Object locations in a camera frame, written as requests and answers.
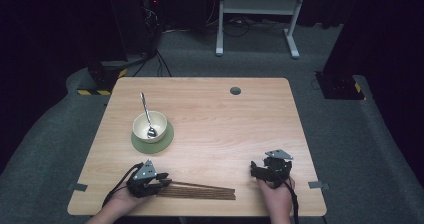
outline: person's arm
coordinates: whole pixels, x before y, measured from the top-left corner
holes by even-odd
[[[268,184],[257,179],[259,188],[265,199],[265,205],[269,212],[272,224],[290,224],[290,211],[292,209],[292,197],[286,185],[281,184],[280,187],[272,189]],[[294,180],[290,177],[286,180],[294,189]]]
[[[124,185],[121,185],[121,187],[123,188],[115,192],[109,202],[86,224],[112,224],[150,198],[134,197],[129,193],[128,188],[124,187]]]

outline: metal spoon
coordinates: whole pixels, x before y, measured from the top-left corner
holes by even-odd
[[[149,130],[147,131],[147,138],[156,137],[158,133],[152,127],[152,122],[150,121],[149,110],[147,110],[147,104],[144,98],[144,93],[140,93],[140,96],[141,96],[141,100],[143,101],[144,110],[146,111],[147,121],[149,122]]]

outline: green saucer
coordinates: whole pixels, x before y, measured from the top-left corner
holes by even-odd
[[[133,132],[131,133],[131,143],[133,147],[144,154],[154,154],[160,151],[165,150],[171,144],[172,139],[174,138],[174,127],[168,122],[166,127],[165,136],[160,139],[160,141],[155,143],[147,143],[140,140]]]

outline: chopsticks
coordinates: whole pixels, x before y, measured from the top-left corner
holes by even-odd
[[[162,188],[159,197],[235,200],[235,189],[172,181]]]

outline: bowl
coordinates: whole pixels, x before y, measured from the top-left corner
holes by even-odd
[[[152,122],[152,127],[156,130],[156,137],[147,137],[147,132],[149,131],[149,121],[147,120],[146,113],[139,115],[133,122],[133,133],[136,137],[140,138],[141,141],[147,143],[155,143],[160,141],[166,133],[166,127],[168,126],[168,121],[166,117],[157,111],[149,111],[150,121]]]

